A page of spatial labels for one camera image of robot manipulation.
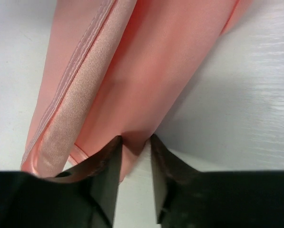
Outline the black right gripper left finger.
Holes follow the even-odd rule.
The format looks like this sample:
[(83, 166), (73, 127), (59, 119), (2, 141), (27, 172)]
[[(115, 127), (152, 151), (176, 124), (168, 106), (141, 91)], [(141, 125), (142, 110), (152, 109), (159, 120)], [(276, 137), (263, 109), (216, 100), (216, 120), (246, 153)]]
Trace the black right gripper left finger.
[(122, 138), (55, 177), (0, 171), (0, 228), (111, 228)]

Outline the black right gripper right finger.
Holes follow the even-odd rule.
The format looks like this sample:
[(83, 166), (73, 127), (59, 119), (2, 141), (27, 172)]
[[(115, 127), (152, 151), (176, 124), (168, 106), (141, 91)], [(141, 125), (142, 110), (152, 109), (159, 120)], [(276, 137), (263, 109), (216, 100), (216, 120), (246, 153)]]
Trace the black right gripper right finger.
[(163, 228), (284, 228), (284, 171), (198, 171), (150, 137)]

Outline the pink satin napkin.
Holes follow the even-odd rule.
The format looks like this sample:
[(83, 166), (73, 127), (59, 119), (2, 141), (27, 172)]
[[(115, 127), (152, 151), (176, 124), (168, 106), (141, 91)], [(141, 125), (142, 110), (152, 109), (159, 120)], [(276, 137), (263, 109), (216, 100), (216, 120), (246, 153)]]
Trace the pink satin napkin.
[(59, 0), (21, 170), (40, 177), (123, 137), (123, 179), (249, 0)]

